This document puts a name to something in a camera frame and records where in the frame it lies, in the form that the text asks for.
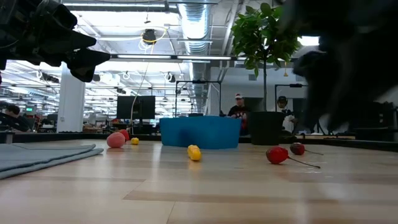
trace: red toy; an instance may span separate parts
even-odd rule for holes
[[[124,136],[126,141],[130,140],[130,135],[125,129],[120,130],[119,133],[121,133]]]
[[[280,146],[271,147],[270,149],[267,150],[266,155],[267,155],[268,161],[271,162],[272,164],[280,164],[281,162],[285,161],[286,159],[291,159],[291,160],[299,162],[301,164],[316,167],[318,169],[321,168],[320,166],[315,166],[315,165],[307,164],[307,163],[292,159],[289,156],[289,152],[285,148],[280,147]]]
[[[322,153],[317,153],[317,152],[312,152],[312,151],[306,150],[305,146],[303,144],[299,143],[299,142],[291,144],[290,145],[290,150],[293,152],[293,154],[298,155],[298,156],[303,155],[305,151],[323,156]]]
[[[126,138],[121,133],[112,133],[106,138],[109,147],[122,147],[126,143]]]

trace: tree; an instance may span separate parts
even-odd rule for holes
[[[259,75],[259,66],[263,63],[264,111],[267,111],[266,62],[280,67],[280,60],[289,62],[292,54],[301,47],[298,41],[300,36],[296,30],[279,32],[278,20],[281,14],[282,7],[271,9],[267,3],[262,3],[259,10],[246,6],[246,14],[239,14],[231,29],[235,55],[246,57],[244,65],[246,69],[254,69],[256,78]]]

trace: blue bin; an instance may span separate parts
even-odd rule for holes
[[[165,146],[201,149],[236,148],[239,143],[241,120],[218,116],[161,118],[160,132]]]

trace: computer screen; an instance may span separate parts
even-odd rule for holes
[[[135,96],[118,96],[117,119],[130,119],[131,106]],[[155,97],[138,96],[132,111],[132,118],[139,119],[142,107],[142,119],[155,119]]]

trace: pink ball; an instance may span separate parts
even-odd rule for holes
[[[106,138],[106,143],[109,147],[122,147],[126,142],[126,138],[121,133],[113,133]]]

